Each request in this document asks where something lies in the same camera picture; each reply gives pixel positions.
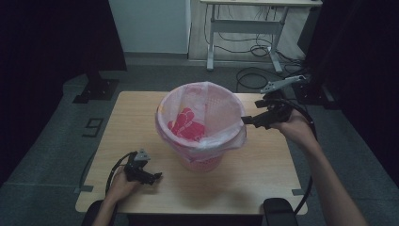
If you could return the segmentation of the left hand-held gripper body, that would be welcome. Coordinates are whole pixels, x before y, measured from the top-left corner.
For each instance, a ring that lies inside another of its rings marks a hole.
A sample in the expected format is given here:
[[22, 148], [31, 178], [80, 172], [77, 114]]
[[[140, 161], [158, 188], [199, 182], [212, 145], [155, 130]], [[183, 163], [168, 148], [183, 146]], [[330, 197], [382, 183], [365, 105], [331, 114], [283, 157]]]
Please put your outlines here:
[[143, 168], [150, 159], [151, 158], [143, 149], [131, 152], [124, 167], [127, 180], [129, 182], [139, 181], [140, 183], [148, 183], [151, 180], [151, 176]]

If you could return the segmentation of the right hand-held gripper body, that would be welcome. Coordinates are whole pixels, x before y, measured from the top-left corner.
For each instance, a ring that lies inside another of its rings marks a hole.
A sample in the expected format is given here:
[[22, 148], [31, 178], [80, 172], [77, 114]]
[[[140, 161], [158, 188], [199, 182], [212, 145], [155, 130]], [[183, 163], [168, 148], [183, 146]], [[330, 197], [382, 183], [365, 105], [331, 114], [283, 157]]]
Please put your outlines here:
[[304, 80], [305, 77], [303, 75], [295, 75], [280, 81], [268, 82], [265, 87], [261, 89], [261, 94], [263, 94], [262, 100], [270, 102], [270, 106], [267, 107], [267, 110], [260, 115], [260, 121], [263, 123], [262, 127], [269, 129], [272, 123], [288, 121], [293, 109], [298, 112], [303, 111], [300, 106], [289, 100], [283, 97], [277, 98], [276, 94], [279, 93], [282, 88]]

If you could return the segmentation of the white red printed plastic bag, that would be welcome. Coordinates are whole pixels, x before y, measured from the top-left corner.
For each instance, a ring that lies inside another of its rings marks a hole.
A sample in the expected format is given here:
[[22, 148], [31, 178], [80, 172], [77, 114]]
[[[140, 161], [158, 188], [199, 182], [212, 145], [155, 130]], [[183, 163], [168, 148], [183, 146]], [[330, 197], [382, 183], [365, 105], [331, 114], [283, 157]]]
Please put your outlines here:
[[204, 161], [244, 145], [244, 116], [242, 102], [231, 91], [198, 82], [179, 86], [162, 99], [155, 127], [183, 159]]

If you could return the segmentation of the pink plastic mesh basket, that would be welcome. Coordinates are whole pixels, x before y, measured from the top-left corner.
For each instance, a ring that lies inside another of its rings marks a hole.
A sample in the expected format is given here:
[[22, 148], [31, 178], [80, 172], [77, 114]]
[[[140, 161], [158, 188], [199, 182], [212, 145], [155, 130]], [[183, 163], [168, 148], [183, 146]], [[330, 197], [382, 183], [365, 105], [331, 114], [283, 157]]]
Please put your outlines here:
[[220, 155], [206, 160], [190, 162], [187, 159], [180, 157], [179, 161], [188, 170], [196, 172], [207, 172], [216, 169], [220, 164], [222, 158], [223, 156]]

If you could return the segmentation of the person's left hand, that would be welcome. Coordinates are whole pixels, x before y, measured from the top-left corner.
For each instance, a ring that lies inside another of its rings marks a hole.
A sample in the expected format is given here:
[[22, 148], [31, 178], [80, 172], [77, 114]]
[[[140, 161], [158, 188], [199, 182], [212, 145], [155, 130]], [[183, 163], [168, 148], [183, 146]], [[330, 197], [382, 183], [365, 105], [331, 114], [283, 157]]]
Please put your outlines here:
[[106, 193], [106, 198], [112, 202], [121, 201], [130, 195], [138, 186], [139, 182], [129, 182], [124, 167], [119, 167], [113, 177], [111, 187]]

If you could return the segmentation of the person's right hand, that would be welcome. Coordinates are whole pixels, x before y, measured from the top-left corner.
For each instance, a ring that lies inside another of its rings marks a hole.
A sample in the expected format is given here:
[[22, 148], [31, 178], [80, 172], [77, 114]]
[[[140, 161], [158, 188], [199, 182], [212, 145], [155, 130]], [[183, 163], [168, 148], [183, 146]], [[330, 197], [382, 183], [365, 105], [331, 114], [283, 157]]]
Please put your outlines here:
[[309, 122], [297, 110], [292, 111], [288, 121], [272, 123], [271, 127], [279, 130], [299, 147], [309, 148], [316, 143]]

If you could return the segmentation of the black stand base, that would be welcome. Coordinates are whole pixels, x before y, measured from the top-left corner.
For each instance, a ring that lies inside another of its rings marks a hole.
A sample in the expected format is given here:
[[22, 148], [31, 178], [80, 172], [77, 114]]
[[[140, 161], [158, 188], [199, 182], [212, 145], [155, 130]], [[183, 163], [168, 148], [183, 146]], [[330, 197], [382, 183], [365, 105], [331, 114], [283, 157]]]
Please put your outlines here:
[[84, 90], [76, 95], [74, 104], [87, 104], [91, 100], [110, 101], [119, 84], [118, 79], [103, 79], [99, 72], [87, 73], [88, 83]]
[[307, 82], [294, 83], [292, 88], [300, 104], [321, 105], [330, 110], [340, 109], [322, 79], [313, 78]]

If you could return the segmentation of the dark curtain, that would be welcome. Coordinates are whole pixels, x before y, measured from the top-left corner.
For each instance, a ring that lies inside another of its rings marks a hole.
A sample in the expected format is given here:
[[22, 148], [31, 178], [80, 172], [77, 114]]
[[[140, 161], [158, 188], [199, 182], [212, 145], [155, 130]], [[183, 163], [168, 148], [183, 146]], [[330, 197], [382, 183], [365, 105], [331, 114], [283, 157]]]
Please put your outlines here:
[[125, 69], [109, 0], [0, 0], [0, 186], [50, 120], [66, 81]]
[[399, 186], [399, 0], [323, 0], [306, 61]]

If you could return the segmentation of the white cabinet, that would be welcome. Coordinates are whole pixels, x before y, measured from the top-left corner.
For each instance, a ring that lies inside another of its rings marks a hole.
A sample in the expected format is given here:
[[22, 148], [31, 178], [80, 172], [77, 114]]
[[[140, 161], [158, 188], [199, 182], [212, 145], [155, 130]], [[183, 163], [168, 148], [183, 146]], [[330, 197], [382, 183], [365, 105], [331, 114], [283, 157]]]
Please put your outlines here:
[[190, 0], [109, 0], [125, 53], [189, 52]]

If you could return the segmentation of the white metal frame desk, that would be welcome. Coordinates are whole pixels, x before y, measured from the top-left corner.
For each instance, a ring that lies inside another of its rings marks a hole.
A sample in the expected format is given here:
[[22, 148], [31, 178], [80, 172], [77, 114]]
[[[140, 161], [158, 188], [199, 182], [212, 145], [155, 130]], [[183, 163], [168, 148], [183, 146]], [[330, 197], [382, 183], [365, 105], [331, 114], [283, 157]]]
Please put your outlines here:
[[[279, 39], [285, 26], [285, 21], [290, 8], [318, 8], [323, 2], [321, 0], [200, 0], [201, 3], [211, 6], [209, 44], [207, 51], [206, 69], [214, 69], [214, 34], [215, 33], [240, 33], [240, 34], [266, 34], [273, 35], [274, 39], [268, 48], [269, 57], [277, 73], [282, 73], [279, 63], [277, 47]], [[217, 19], [215, 11], [217, 6], [262, 6], [282, 8], [282, 15], [278, 21], [244, 21]]]

